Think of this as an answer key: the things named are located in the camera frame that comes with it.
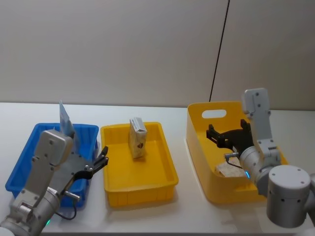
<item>bin handle hole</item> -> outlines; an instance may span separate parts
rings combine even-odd
[[[202,113],[202,118],[222,118],[226,116],[226,110],[206,110]]]

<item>blue light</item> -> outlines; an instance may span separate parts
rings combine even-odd
[[[245,174],[246,174],[247,178],[250,178],[250,174],[248,173],[248,171],[245,171]]]

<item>plastic container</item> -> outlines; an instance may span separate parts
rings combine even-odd
[[[203,118],[207,110],[225,110],[222,118]],[[187,144],[199,181],[207,199],[213,203],[240,203],[261,201],[257,188],[246,177],[224,177],[215,171],[215,167],[225,161],[223,155],[231,150],[218,148],[206,137],[206,130],[212,124],[222,133],[240,129],[240,121],[247,118],[242,112],[240,102],[207,102],[188,106]],[[282,164],[287,161],[281,153]]]
[[[104,189],[111,207],[173,198],[178,177],[162,126],[157,122],[144,124],[148,131],[145,155],[136,159],[128,146],[130,124],[101,128],[102,147],[108,146]]]
[[[97,150],[96,138],[98,134],[98,127],[88,124],[74,124],[73,126],[81,142],[80,154],[87,160],[93,160],[96,154],[95,150]],[[27,141],[8,181],[5,184],[6,190],[12,192],[15,198],[18,196],[29,177],[32,168],[32,157],[34,155],[39,136],[44,130],[49,129],[56,129],[59,131],[60,124],[39,123],[34,127],[29,140]],[[70,192],[81,197],[81,200],[77,203],[77,207],[82,207],[84,205],[87,197],[88,186],[89,181],[86,179],[80,179],[75,181],[70,187]],[[72,199],[65,196],[62,199],[61,207],[72,207]]]

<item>small box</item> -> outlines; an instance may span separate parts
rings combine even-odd
[[[130,119],[129,147],[133,158],[144,155],[147,129],[139,117]]]

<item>cylindrical motor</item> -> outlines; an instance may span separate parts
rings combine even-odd
[[[37,236],[46,226],[47,221],[54,215],[60,206],[60,200],[54,190],[47,190],[37,207],[33,209],[32,218],[25,224],[17,222],[11,217],[1,222],[1,226],[9,229],[16,236]]]
[[[256,185],[258,193],[267,197],[268,173],[272,167],[262,168],[263,161],[255,146],[247,148],[240,156],[240,164]]]
[[[306,217],[305,202],[311,178],[301,168],[281,165],[269,172],[267,216],[285,228],[300,226]]]

